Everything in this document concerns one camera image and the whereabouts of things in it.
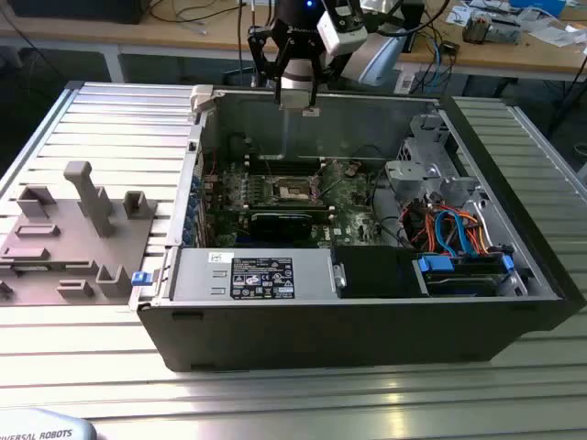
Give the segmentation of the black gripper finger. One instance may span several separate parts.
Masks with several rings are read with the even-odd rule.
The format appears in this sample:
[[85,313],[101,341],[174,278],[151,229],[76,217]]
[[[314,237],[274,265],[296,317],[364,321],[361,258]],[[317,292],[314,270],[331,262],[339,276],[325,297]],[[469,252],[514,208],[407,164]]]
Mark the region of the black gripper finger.
[[311,41],[309,52],[309,60],[312,66],[312,87],[309,99],[310,107],[316,105],[318,86],[322,83],[330,83],[339,78],[351,58],[350,53],[337,55],[326,66],[326,68],[323,68],[320,60],[323,53],[324,49],[320,49],[313,41]]
[[[277,45],[278,52],[275,60],[269,60],[264,47],[269,39]],[[267,81],[273,81],[274,101],[281,103],[282,76],[294,55],[294,37],[288,25],[273,25],[272,27],[250,27],[248,34],[249,50],[255,65],[256,85],[264,86]]]

